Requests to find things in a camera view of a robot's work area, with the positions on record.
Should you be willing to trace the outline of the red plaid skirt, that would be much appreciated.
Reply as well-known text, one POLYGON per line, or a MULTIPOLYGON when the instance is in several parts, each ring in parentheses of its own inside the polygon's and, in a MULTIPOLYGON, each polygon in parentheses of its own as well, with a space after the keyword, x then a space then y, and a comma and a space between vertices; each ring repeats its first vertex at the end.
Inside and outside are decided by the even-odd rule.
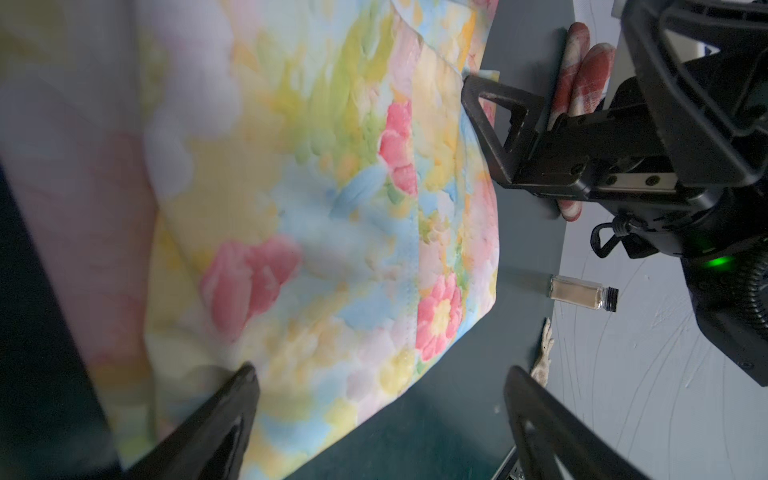
POLYGON ((616 49, 609 43, 591 45, 590 30, 573 23, 566 35, 548 130, 563 115, 576 117, 594 113, 603 99, 614 65, 616 49))

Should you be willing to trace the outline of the floral yellow skirt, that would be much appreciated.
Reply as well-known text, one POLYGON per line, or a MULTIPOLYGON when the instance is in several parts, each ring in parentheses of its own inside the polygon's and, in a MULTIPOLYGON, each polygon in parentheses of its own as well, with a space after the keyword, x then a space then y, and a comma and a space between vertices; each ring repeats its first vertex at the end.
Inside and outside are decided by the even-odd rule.
POLYGON ((242 475, 282 479, 492 309, 460 96, 496 9, 2 3, 2 170, 123 466, 247 363, 242 475))

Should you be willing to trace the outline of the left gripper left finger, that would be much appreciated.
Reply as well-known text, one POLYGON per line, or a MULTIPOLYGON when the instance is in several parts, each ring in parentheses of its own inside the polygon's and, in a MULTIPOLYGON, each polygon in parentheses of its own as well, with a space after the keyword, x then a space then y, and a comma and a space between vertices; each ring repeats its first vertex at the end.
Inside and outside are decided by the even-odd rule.
POLYGON ((171 435, 122 474, 124 479, 237 479, 260 387, 245 363, 171 435))

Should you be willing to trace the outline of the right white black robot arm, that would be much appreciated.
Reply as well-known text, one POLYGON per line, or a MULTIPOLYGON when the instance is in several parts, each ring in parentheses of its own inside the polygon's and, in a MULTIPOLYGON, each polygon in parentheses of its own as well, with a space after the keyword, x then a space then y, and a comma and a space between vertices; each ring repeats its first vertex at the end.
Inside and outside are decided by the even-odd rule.
POLYGON ((634 76, 611 106, 537 128, 541 97, 468 76, 461 101, 493 180, 594 202, 599 257, 680 260, 705 337, 767 382, 767 5, 629 1, 634 76))

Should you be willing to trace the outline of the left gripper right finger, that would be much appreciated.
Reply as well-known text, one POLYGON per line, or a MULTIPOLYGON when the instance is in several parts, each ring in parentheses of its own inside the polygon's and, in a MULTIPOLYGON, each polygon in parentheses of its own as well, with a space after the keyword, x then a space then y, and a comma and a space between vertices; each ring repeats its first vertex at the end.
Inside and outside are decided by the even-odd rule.
POLYGON ((513 366, 504 387, 510 428, 527 479, 644 479, 525 370, 513 366))

